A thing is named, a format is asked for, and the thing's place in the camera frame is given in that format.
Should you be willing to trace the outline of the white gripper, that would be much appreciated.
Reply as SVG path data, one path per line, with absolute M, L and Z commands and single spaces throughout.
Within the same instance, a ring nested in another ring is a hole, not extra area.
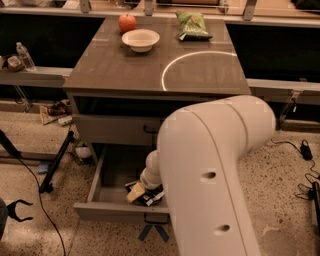
M 145 168 L 140 175 L 140 181 L 134 184 L 127 195 L 129 203 L 145 194 L 146 189 L 153 190 L 161 184 L 158 154 L 154 150 L 150 152 L 145 160 Z

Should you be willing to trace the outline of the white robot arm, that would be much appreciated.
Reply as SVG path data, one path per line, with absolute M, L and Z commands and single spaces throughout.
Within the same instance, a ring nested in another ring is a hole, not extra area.
M 162 123 L 127 201 L 163 187 L 180 256 L 261 256 L 237 162 L 274 132 L 272 109 L 255 96 L 181 108 Z

